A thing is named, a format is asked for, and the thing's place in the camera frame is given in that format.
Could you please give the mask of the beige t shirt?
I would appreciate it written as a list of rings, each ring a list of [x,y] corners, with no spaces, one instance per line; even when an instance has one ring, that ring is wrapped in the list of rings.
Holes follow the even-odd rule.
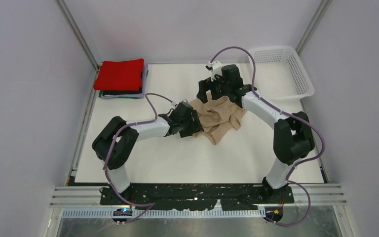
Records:
[[[197,132],[193,137],[205,136],[213,145],[217,145],[231,130],[241,128],[241,121],[246,110],[231,102],[229,97],[224,96],[213,100],[207,93],[207,103],[200,99],[194,99],[189,104],[196,110],[202,132]]]

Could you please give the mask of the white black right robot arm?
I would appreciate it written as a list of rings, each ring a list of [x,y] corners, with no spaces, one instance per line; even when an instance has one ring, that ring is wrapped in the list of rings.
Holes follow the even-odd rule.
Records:
[[[244,84],[235,64],[222,65],[218,61],[208,63],[211,76],[198,83],[196,95],[202,103],[228,97],[238,107],[252,112],[274,131],[273,151],[276,159],[270,172],[262,180],[261,194],[267,202],[276,202],[288,186],[287,177],[296,161],[307,157],[315,143],[304,112],[285,115],[276,104],[267,101],[251,84]]]

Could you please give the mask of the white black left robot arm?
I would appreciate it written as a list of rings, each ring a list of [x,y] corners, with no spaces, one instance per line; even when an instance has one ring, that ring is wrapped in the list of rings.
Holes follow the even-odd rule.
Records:
[[[203,132],[197,111],[187,102],[180,102],[166,114],[142,121],[126,121],[113,117],[92,143],[92,149],[103,163],[113,198],[127,204],[132,197],[125,163],[139,141],[179,134],[181,138]]]

